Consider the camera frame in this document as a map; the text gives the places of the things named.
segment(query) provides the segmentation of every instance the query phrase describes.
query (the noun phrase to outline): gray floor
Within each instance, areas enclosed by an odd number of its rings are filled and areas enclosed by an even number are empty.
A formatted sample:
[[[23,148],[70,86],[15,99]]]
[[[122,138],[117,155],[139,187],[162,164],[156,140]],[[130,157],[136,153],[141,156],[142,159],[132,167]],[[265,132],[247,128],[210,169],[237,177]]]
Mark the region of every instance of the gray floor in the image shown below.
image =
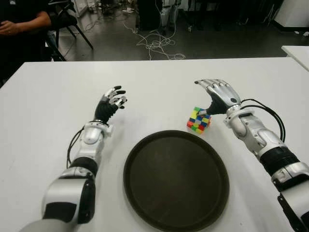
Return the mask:
[[[117,11],[112,17],[86,13],[80,18],[80,27],[94,46],[91,50],[81,35],[75,40],[65,29],[61,32],[60,51],[68,61],[82,60],[149,60],[148,50],[136,46],[138,35],[124,27],[124,23],[135,26],[135,15]],[[165,47],[168,54],[182,53],[186,59],[201,58],[252,58],[284,57],[282,45],[309,45],[309,38],[293,32],[281,32],[273,25],[268,27],[239,26],[236,23],[223,23],[221,31],[215,31],[212,16],[206,18],[205,30],[187,30],[183,17],[177,21],[177,31],[172,38],[175,45]],[[152,59],[167,59],[158,53],[151,53]]]

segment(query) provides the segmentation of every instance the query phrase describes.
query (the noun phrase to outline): chair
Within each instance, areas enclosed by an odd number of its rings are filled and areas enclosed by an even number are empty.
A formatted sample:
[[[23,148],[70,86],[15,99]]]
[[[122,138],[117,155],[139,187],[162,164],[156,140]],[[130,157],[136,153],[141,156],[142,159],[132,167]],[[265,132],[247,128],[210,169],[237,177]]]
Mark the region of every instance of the chair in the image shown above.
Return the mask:
[[[71,2],[71,0],[50,0],[48,3],[48,13],[52,23],[49,30],[56,31],[56,43],[52,42],[50,39],[46,39],[46,42],[48,46],[51,47],[63,61],[65,61],[65,59],[58,50],[59,30],[61,28],[67,28],[71,35],[76,38],[73,31],[69,28],[70,26],[74,26],[81,34],[81,36],[85,39],[87,44],[91,47],[91,49],[93,49],[90,41],[86,38],[82,30],[78,27],[77,19],[74,16],[70,15],[68,10],[72,10],[75,12],[74,3]]]

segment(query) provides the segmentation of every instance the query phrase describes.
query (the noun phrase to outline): black shirt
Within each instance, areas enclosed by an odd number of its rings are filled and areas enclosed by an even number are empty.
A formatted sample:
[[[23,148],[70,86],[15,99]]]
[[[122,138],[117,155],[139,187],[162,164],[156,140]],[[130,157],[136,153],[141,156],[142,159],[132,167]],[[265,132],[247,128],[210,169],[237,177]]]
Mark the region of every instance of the black shirt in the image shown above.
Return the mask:
[[[46,11],[48,0],[0,0],[0,22],[28,22]],[[0,79],[9,78],[26,61],[40,61],[44,47],[44,31],[0,35]]]
[[[0,22],[31,21],[35,19],[37,13],[45,11],[46,6],[46,0],[0,0]]]

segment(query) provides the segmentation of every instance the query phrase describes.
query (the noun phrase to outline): robotic arm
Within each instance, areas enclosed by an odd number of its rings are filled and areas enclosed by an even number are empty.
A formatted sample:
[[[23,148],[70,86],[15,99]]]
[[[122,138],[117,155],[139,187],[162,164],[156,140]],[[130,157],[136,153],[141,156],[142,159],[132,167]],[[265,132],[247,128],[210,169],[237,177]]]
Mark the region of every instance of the robotic arm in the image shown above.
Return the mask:
[[[80,149],[74,160],[49,186],[44,196],[43,219],[27,225],[22,232],[68,232],[92,219],[95,212],[95,177],[104,138],[112,132],[112,126],[107,122],[118,108],[124,108],[123,104],[127,101],[124,96],[115,97],[125,93],[120,88],[111,88],[103,95],[94,120],[86,123],[81,130]]]
[[[199,80],[210,94],[210,107],[199,115],[226,114],[224,123],[264,166],[280,192],[278,201],[296,232],[309,231],[309,167],[300,162],[279,137],[254,116],[254,111],[241,107],[235,90],[222,80]]]

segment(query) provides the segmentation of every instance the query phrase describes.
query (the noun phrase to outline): colorful cube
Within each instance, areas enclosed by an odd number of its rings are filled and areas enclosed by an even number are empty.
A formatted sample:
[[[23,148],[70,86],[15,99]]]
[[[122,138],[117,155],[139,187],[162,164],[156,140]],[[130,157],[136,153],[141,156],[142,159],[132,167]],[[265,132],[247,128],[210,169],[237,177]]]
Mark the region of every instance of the colorful cube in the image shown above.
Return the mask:
[[[211,123],[211,116],[197,116],[198,112],[203,109],[195,107],[189,121],[187,122],[187,127],[190,127],[193,131],[201,134],[205,130],[205,128],[209,127]]]

